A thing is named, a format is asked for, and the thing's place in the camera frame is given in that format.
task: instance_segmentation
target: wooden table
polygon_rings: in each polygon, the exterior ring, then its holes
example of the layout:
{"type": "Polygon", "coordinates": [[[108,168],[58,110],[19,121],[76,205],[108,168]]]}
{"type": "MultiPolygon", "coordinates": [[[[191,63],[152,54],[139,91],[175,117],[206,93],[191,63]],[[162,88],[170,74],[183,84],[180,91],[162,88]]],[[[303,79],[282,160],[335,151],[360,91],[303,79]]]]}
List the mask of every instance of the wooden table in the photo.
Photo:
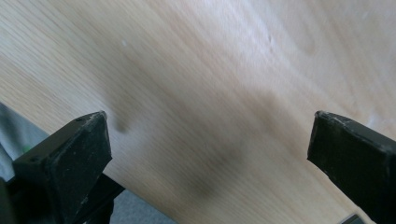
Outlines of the wooden table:
{"type": "Polygon", "coordinates": [[[396,138],[395,1],[0,1],[0,101],[105,110],[106,173],[180,223],[337,223],[314,113],[396,138]]]}

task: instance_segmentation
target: wood grain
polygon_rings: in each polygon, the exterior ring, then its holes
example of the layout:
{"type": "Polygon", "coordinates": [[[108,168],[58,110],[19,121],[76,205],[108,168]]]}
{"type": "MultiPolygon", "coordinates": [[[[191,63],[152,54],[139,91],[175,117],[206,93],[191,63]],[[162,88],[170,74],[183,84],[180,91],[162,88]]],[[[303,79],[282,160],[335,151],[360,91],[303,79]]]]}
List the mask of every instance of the wood grain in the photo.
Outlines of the wood grain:
{"type": "Polygon", "coordinates": [[[337,223],[314,113],[396,138],[395,7],[0,1],[0,101],[49,133],[105,110],[106,173],[180,223],[337,223]]]}

